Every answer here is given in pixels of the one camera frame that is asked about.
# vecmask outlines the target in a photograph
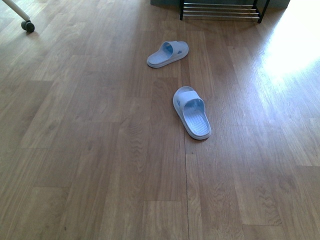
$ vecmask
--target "metal shoe rack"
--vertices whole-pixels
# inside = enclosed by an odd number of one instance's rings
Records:
[[[270,0],[266,0],[260,12],[254,0],[252,5],[192,3],[180,0],[180,20],[184,16],[213,19],[257,20],[261,23]]]

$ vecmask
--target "slipper strap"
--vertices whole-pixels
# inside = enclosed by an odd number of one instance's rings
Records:
[[[166,43],[169,43],[172,46],[173,52],[171,56],[176,56],[179,51],[181,51],[181,43],[178,41],[166,41]]]
[[[192,100],[200,100],[202,105],[204,106],[204,101],[199,97],[196,91],[181,92],[177,96],[177,104],[180,108],[181,113],[183,113],[185,105]]]

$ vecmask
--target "white chair leg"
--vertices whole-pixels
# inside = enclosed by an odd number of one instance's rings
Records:
[[[12,0],[2,0],[5,4],[7,4],[13,11],[15,11],[20,17],[22,17],[25,21],[29,21],[30,17],[18,7]]]

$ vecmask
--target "light blue slipper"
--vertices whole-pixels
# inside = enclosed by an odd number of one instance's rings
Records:
[[[173,106],[192,138],[203,140],[211,135],[205,103],[195,90],[189,86],[179,88],[173,96]]]
[[[184,41],[165,41],[157,52],[148,57],[146,63],[152,68],[161,68],[184,58],[188,52],[188,44]]]

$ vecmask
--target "wooden floor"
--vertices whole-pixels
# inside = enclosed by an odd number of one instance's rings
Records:
[[[0,1],[0,238],[319,240],[320,28],[305,2],[257,24],[16,0],[26,34]],[[148,67],[173,40],[189,54]],[[209,139],[176,114],[181,86],[203,98]]]

